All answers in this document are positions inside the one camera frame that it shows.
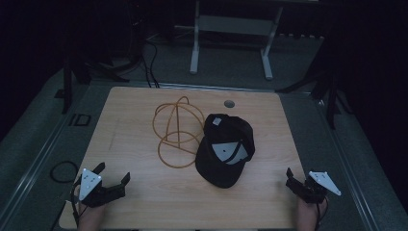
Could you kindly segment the black baseball cap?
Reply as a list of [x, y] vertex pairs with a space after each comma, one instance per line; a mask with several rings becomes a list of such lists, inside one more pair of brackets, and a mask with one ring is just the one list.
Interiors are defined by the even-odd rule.
[[253, 129], [238, 116], [210, 114], [203, 131], [195, 157], [196, 170], [209, 183], [231, 188], [255, 153]]

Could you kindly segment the orange wire hat stand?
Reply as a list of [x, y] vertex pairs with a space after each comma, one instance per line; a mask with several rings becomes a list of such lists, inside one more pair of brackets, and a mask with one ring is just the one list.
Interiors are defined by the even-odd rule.
[[[159, 105], [152, 118], [152, 129], [159, 139], [157, 154], [159, 160], [167, 167], [190, 167], [195, 160], [195, 141], [200, 144], [203, 134], [204, 114], [193, 105], [186, 95], [175, 102], [166, 102]], [[192, 159], [185, 164], [172, 164], [165, 158], [162, 148], [171, 154], [191, 154]]]

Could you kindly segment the person's left hand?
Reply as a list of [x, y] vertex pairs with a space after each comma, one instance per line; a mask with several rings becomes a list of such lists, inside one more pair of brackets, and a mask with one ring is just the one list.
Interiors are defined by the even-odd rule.
[[80, 217], [78, 231], [99, 231], [103, 222], [106, 205], [91, 208], [82, 203], [79, 204]]

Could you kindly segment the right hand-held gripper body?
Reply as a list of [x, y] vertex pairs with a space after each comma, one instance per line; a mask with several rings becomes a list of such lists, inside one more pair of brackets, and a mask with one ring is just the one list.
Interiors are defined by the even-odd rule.
[[301, 184], [298, 196], [306, 203], [321, 203], [328, 192], [337, 196], [342, 194], [326, 171], [310, 171], [305, 182]]

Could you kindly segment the person's right hand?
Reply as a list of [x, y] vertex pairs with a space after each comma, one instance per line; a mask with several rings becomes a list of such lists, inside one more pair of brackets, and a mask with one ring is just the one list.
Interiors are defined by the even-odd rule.
[[297, 199], [295, 224], [297, 231], [316, 231], [328, 209], [328, 199], [320, 204], [306, 203], [300, 197]]

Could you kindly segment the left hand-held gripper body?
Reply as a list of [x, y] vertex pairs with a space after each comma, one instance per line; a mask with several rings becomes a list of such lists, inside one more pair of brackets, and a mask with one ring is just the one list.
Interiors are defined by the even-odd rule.
[[92, 170], [83, 169], [81, 176], [79, 200], [82, 204], [91, 208], [99, 207], [125, 196], [125, 188], [111, 190], [111, 187], [102, 186], [102, 176]]

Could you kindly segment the black tripod stand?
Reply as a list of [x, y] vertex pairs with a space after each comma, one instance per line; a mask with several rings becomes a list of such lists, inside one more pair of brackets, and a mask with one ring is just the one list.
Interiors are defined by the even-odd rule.
[[322, 100], [327, 95], [325, 119], [331, 129], [335, 129], [334, 116], [340, 82], [338, 58], [339, 55], [334, 51], [328, 48], [321, 48], [301, 80], [276, 90], [278, 93], [289, 93], [315, 82], [316, 84], [310, 95], [315, 100]]
[[66, 114], [72, 104], [72, 81], [75, 76], [79, 84], [89, 84], [89, 70], [93, 69], [103, 76], [117, 82], [127, 83], [128, 80], [116, 75], [111, 69], [97, 63], [84, 52], [72, 51], [66, 54], [63, 66], [63, 87], [57, 91], [56, 97], [64, 101], [62, 114]]

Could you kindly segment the white metal stand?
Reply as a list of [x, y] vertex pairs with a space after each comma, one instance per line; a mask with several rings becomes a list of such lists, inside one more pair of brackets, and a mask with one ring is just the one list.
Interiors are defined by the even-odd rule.
[[269, 51], [272, 46], [276, 31], [284, 8], [278, 7], [272, 14], [272, 19], [255, 19], [243, 17], [230, 17], [221, 15], [203, 14], [201, 3], [204, 0], [194, 0], [194, 24], [193, 24], [193, 46], [191, 51], [190, 74], [198, 72], [201, 32], [217, 32], [238, 35], [251, 35], [266, 37], [267, 43], [260, 49], [261, 62], [265, 78], [273, 78], [272, 67], [269, 60]]

